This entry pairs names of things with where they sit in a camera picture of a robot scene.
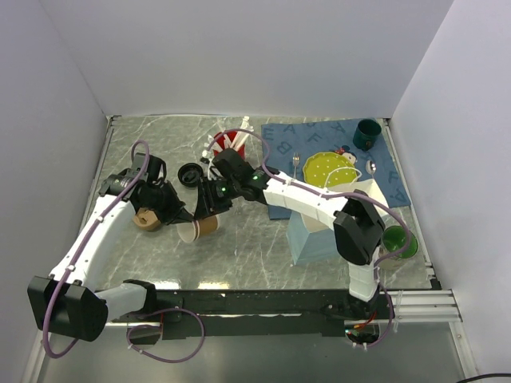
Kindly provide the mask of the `brown paper cup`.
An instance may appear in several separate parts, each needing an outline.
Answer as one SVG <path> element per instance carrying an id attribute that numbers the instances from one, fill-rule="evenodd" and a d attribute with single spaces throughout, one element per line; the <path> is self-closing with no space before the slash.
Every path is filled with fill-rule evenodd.
<path id="1" fill-rule="evenodd" d="M 210 235 L 220 228 L 220 218 L 218 215 L 210 216 L 205 219 L 194 220 L 188 223 L 178 223 L 176 225 L 177 233 L 180 239 L 185 243 L 192 243 L 201 237 Z"/>

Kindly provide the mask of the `black cup lid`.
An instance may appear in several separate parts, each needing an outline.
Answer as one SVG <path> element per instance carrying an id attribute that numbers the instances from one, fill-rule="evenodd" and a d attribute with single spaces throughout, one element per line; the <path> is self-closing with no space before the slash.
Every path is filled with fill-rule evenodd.
<path id="1" fill-rule="evenodd" d="M 187 163 L 180 167 L 177 177 L 186 188 L 196 188 L 203 174 L 203 168 L 199 164 Z"/>

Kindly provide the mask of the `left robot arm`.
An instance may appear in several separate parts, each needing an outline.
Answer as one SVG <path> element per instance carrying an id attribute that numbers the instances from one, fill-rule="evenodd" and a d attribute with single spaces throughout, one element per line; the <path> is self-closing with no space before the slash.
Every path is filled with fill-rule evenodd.
<path id="1" fill-rule="evenodd" d="M 184 223 L 192 215 L 165 179 L 166 163 L 137 153 L 129 168 L 101 184 L 93 212 L 65 257 L 46 277 L 35 276 L 27 293 L 38 329 L 91 342 L 105 324 L 132 313 L 141 321 L 158 311 L 156 287 L 134 279 L 102 292 L 98 279 L 117 236 L 141 209 L 165 224 Z"/>

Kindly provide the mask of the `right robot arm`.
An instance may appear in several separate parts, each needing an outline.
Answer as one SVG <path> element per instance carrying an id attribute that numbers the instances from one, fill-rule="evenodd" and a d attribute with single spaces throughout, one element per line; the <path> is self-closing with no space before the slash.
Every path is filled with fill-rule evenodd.
<path id="1" fill-rule="evenodd" d="M 365 192 L 335 193 L 295 180 L 264 164 L 253 168 L 234 149 L 210 160 L 220 177 L 204 177 L 199 185 L 196 219 L 228 211 L 243 198 L 267 206 L 284 207 L 315 219 L 334 232 L 336 249 L 349 266 L 349 307 L 358 318 L 377 308 L 379 292 L 376 262 L 385 224 L 377 209 L 385 205 Z"/>

